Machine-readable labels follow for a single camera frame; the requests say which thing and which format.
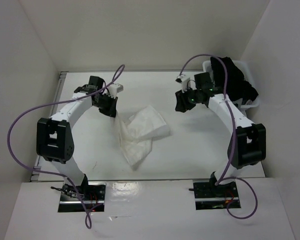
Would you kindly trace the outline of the white pleated skirt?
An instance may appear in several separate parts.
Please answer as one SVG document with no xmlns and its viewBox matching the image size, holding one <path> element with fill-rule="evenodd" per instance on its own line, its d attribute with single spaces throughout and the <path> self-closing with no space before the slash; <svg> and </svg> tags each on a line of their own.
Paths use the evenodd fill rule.
<svg viewBox="0 0 300 240">
<path fill-rule="evenodd" d="M 111 126 L 119 148 L 132 170 L 137 170 L 153 149 L 153 141 L 168 137 L 170 127 L 151 105 L 148 105 L 126 121 L 117 112 L 111 118 Z"/>
</svg>

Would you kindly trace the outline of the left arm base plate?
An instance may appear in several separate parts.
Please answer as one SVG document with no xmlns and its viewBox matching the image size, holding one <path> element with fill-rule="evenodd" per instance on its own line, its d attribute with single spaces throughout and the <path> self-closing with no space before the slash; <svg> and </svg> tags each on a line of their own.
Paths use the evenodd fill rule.
<svg viewBox="0 0 300 240">
<path fill-rule="evenodd" d="M 78 213 L 84 212 L 84 208 L 77 198 L 77 193 L 74 190 L 69 190 L 68 186 L 62 188 L 54 188 L 60 192 L 60 200 L 58 206 L 59 213 Z M 90 182 L 88 192 L 81 194 L 83 203 L 88 211 L 104 212 L 105 210 L 105 195 L 106 183 L 105 182 Z"/>
</svg>

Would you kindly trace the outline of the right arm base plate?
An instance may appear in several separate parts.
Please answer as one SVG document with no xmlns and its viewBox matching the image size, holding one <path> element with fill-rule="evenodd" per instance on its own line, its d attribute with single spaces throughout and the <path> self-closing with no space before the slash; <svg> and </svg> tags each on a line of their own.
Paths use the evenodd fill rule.
<svg viewBox="0 0 300 240">
<path fill-rule="evenodd" d="M 241 208 L 239 193 L 235 182 L 214 186 L 209 180 L 194 180 L 188 189 L 194 194 L 196 210 L 219 210 Z"/>
</svg>

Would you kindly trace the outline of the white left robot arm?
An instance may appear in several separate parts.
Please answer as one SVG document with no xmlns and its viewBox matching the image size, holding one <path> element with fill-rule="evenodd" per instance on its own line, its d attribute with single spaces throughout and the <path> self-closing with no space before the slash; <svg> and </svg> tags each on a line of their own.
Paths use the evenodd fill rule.
<svg viewBox="0 0 300 240">
<path fill-rule="evenodd" d="M 124 87 L 116 83 L 108 87 L 104 84 L 102 78 L 90 76 L 87 84 L 74 90 L 71 102 L 49 118 L 42 117 L 37 122 L 37 154 L 50 162 L 63 177 L 64 186 L 60 191 L 78 200 L 92 194 L 93 188 L 73 157 L 75 144 L 72 128 L 91 107 L 98 108 L 107 117 L 116 117 L 117 95 Z"/>
</svg>

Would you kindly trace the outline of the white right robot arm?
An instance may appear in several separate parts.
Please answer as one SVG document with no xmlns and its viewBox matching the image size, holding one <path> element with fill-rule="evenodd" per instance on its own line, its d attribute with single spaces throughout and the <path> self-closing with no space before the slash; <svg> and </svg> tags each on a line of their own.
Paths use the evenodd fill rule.
<svg viewBox="0 0 300 240">
<path fill-rule="evenodd" d="M 191 78 L 185 74 L 180 74 L 175 81 L 181 85 L 175 93 L 177 112 L 185 113 L 196 105 L 204 105 L 218 116 L 231 134 L 227 160 L 209 179 L 209 192 L 219 197 L 242 169 L 266 158 L 266 128 L 248 119 L 221 88 L 202 80 L 196 80 L 195 88 L 192 88 Z"/>
</svg>

